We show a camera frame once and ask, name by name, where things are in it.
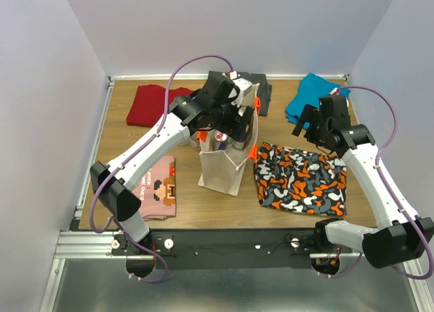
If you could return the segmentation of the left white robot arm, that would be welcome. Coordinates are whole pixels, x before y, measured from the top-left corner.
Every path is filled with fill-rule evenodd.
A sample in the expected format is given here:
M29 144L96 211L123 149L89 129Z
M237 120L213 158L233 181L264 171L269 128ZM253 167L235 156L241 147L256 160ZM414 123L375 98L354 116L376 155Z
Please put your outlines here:
M157 123L123 154L90 168L94 200L111 213L127 235L135 254L150 247L150 227L139 213L140 199L133 190L142 176L172 148L187 142L203 128L211 128L242 141L256 117L254 84L244 78L208 77L201 89L181 95L164 109Z

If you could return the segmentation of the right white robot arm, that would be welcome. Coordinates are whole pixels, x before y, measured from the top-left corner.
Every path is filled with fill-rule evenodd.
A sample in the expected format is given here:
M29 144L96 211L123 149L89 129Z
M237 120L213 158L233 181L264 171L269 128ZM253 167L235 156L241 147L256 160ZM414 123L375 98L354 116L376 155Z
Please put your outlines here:
M351 123L346 97L327 95L318 106L305 105L293 135L299 135L304 125L308 142L336 153L352 171L376 221L375 227L363 227L339 218L321 220L313 231L313 247L320 252L335 245L350 248L377 269L428 254L433 220L420 217L397 188L369 129Z

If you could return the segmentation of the beige canvas tote bag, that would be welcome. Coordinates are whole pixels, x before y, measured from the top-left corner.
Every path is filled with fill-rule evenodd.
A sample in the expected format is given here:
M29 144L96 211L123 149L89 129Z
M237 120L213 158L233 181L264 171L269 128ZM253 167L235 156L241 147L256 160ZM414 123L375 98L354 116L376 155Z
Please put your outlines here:
M234 149L234 140L229 137L226 150L215 151L213 149L215 130L197 133L196 139L200 143L199 158L201 162L199 186L232 196L238 195L246 163L249 159L254 160L257 156L259 99L255 99L254 104L254 114L246 136L247 143L244 150Z

